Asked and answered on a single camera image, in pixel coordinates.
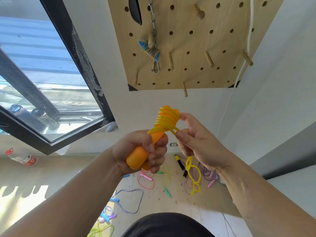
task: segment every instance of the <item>person's left hand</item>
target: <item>person's left hand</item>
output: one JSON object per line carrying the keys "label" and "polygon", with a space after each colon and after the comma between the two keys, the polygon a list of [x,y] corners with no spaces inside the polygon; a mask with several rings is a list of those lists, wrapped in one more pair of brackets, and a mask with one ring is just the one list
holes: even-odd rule
{"label": "person's left hand", "polygon": [[128,133],[111,147],[113,157],[123,175],[135,173],[140,170],[133,170],[126,163],[128,155],[139,145],[149,152],[148,165],[151,166],[150,172],[157,173],[160,166],[164,163],[168,136],[164,134],[154,145],[151,136],[147,132],[148,130]]}

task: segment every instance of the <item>white cable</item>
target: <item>white cable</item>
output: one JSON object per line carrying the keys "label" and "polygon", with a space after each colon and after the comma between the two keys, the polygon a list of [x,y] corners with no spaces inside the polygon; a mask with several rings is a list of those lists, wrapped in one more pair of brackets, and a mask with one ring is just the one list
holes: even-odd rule
{"label": "white cable", "polygon": [[[247,39],[247,53],[248,53],[248,55],[249,55],[249,53],[250,53],[250,37],[251,37],[252,25],[253,25],[253,0],[250,0],[250,25],[249,25],[248,39]],[[218,135],[218,133],[219,133],[219,130],[220,130],[220,128],[221,128],[221,123],[222,123],[222,121],[223,121],[223,119],[224,119],[224,117],[225,117],[225,114],[226,114],[226,112],[227,112],[227,108],[228,108],[228,106],[229,106],[230,100],[231,100],[231,98],[232,98],[232,96],[233,96],[233,93],[234,93],[234,91],[235,91],[237,82],[239,81],[240,75],[241,75],[241,73],[242,73],[242,70],[243,70],[244,67],[245,67],[245,64],[246,64],[246,61],[244,61],[244,63],[242,64],[241,69],[240,69],[240,71],[239,71],[239,73],[238,73],[238,75],[237,75],[237,78],[236,78],[236,81],[235,81],[235,84],[234,84],[234,87],[233,87],[233,91],[232,91],[232,93],[231,93],[231,95],[230,95],[230,97],[229,97],[229,99],[228,99],[228,103],[227,103],[227,106],[226,106],[224,115],[223,115],[223,117],[221,118],[221,121],[219,122],[219,126],[218,126],[218,130],[217,130],[217,133],[216,133],[216,137],[217,137],[217,135]]]}

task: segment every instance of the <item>chain link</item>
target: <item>chain link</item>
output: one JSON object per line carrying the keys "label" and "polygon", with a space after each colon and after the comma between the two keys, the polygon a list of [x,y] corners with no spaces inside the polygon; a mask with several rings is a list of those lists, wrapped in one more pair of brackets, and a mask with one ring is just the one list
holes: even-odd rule
{"label": "chain link", "polygon": [[[148,5],[150,6],[150,21],[153,25],[153,37],[154,37],[154,47],[157,48],[157,30],[156,30],[156,23],[155,23],[155,14],[154,14],[154,9],[153,9],[153,2],[154,0],[148,0]],[[155,71],[155,63],[156,61],[154,60],[153,64],[153,73],[159,74],[160,72],[160,67],[159,67],[159,62],[157,62],[157,67],[158,67],[158,72]]]}

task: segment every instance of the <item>person's right hand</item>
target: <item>person's right hand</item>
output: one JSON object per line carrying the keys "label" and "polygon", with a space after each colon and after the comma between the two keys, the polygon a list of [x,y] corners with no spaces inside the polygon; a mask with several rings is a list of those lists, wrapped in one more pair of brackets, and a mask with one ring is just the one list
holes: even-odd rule
{"label": "person's right hand", "polygon": [[184,155],[195,155],[209,170],[224,168],[231,158],[236,158],[194,116],[188,113],[180,113],[180,119],[185,121],[188,127],[188,129],[176,132],[178,145]]}

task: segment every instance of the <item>person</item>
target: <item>person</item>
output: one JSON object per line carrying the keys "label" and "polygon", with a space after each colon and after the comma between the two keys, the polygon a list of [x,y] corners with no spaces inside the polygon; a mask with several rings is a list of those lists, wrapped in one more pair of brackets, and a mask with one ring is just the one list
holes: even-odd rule
{"label": "person", "polygon": [[[225,148],[195,117],[180,113],[187,129],[176,132],[186,156],[216,170],[253,236],[316,236],[316,220]],[[124,175],[137,172],[125,160],[141,145],[150,154],[150,171],[165,160],[166,134],[154,145],[148,130],[127,134],[98,155],[64,187],[42,202],[1,237],[87,236]],[[200,223],[177,213],[158,213],[136,221],[123,237],[213,236]]]}

